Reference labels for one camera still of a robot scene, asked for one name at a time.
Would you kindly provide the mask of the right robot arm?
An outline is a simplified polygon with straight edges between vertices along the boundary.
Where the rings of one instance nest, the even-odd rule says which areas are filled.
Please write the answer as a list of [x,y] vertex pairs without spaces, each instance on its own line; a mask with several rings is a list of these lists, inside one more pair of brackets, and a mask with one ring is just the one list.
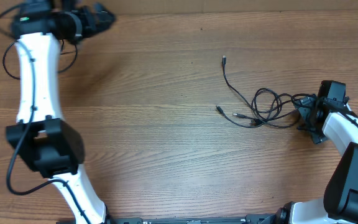
[[291,98],[315,144],[330,140],[341,155],[322,198],[293,203],[287,223],[358,223],[358,115],[346,85],[323,80],[316,95]]

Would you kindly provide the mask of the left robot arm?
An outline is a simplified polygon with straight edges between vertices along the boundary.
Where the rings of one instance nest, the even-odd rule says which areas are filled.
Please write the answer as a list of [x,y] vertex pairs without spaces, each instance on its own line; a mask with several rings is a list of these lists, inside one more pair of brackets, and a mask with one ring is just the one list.
[[65,43],[108,30],[115,15],[102,4],[93,8],[63,1],[25,1],[16,6],[11,23],[12,46],[19,56],[21,84],[16,123],[6,128],[14,152],[6,185],[14,195],[11,177],[17,158],[54,185],[71,209],[75,223],[112,223],[105,203],[97,196],[85,171],[85,147],[79,132],[64,119],[58,90],[58,67]]

